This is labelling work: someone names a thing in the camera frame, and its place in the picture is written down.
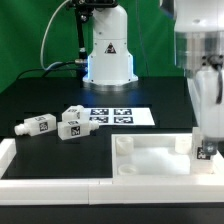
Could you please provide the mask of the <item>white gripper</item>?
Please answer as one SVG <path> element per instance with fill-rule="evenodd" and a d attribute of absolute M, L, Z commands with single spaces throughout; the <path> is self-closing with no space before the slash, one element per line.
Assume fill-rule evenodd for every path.
<path fill-rule="evenodd" d="M 218 72 L 212 67 L 197 71 L 187 79 L 188 89 L 197 125 L 205 138 L 224 140 L 224 89 L 222 102 L 216 103 L 218 96 Z M 216 154 L 218 143 L 205 139 L 205 154 Z"/>

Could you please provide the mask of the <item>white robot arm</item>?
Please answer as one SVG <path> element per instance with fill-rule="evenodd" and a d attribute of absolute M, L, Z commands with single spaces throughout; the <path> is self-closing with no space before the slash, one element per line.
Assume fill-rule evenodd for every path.
<path fill-rule="evenodd" d="M 224 0 L 159 0 L 159 4 L 175 20 L 175 65 L 187 78 L 201 148 L 214 155 L 224 140 Z M 124 9 L 95 1 L 85 87 L 116 91 L 138 81 L 126 41 Z"/>

